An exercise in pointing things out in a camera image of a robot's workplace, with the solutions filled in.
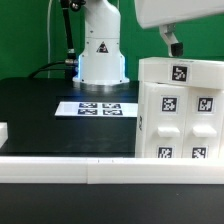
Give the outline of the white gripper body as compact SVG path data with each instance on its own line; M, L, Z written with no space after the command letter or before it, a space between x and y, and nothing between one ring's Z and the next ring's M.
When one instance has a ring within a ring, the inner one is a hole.
M134 0L134 5L143 29L224 12L224 0Z

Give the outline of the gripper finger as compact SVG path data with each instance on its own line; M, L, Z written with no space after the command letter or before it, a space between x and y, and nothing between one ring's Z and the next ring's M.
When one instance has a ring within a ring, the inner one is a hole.
M176 24L165 24L159 27L159 33L168 47L170 57L180 57L183 55L183 43L179 42L175 36Z

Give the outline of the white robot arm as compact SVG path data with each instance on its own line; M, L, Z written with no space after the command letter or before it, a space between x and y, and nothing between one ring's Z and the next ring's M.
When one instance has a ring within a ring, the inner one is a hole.
M119 10L108 0L60 0L67 35L72 81L79 88L97 89L125 86L125 57L120 52ZM134 0L141 28L159 29L168 47L169 59L178 62L183 43L174 35L175 24L224 12L224 0ZM85 48L75 53L69 12L85 10Z

